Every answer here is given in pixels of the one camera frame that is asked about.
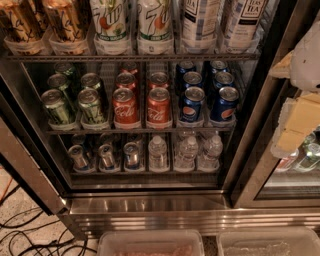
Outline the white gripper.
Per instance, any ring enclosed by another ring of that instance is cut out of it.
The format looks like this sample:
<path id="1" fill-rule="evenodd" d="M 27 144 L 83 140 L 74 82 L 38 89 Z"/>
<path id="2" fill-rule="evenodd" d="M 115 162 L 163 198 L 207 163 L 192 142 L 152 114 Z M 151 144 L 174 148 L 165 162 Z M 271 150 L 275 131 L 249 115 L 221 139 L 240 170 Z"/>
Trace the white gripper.
<path id="1" fill-rule="evenodd" d="M 269 75 L 290 78 L 291 84 L 303 91 L 320 92 L 320 21 L 311 26 L 294 51 L 270 69 Z M 304 93 L 296 99 L 287 98 L 272 137 L 272 155 L 277 158 L 289 156 L 319 125 L 319 94 Z"/>

